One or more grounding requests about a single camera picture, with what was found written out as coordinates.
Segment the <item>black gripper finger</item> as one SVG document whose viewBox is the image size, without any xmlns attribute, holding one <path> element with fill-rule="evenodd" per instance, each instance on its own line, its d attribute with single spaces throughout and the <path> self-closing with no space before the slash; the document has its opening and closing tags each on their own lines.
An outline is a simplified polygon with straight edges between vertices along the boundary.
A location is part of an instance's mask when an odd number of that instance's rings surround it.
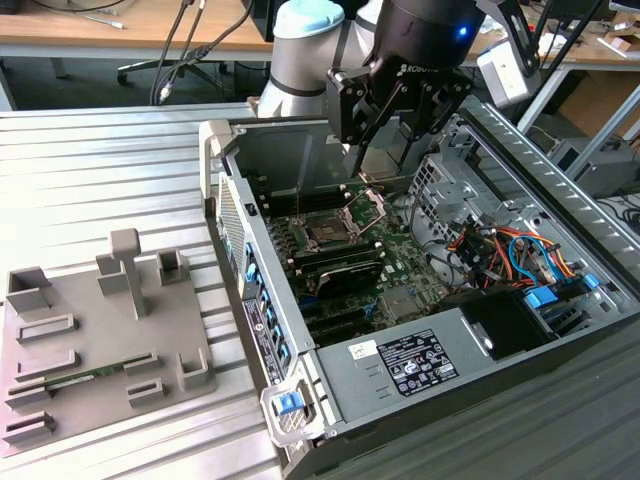
<svg viewBox="0 0 640 480">
<path fill-rule="evenodd" d="M 399 128 L 406 144 L 397 161 L 398 168 L 404 166 L 415 142 L 442 130 L 472 87 L 473 81 L 462 74 L 439 74 L 421 82 L 415 107 L 400 114 Z"/>
<path fill-rule="evenodd" d="M 400 96 L 396 83 L 386 97 L 376 99 L 370 73 L 369 67 L 327 72 L 328 121 L 340 143 L 349 146 L 344 165 L 350 176 L 360 173 L 370 143 L 397 110 Z"/>
</svg>

